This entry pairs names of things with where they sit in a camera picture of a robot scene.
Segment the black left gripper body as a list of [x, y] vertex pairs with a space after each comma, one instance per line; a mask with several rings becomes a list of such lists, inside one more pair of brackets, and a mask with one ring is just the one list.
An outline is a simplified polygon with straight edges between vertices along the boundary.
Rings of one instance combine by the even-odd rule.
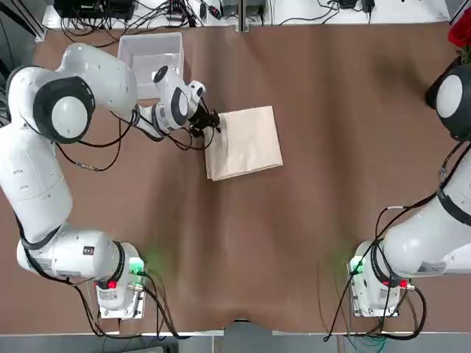
[[193, 137], [203, 137], [205, 129], [214, 128], [213, 115], [209, 113], [202, 105], [199, 105], [196, 112], [188, 119], [189, 132]]

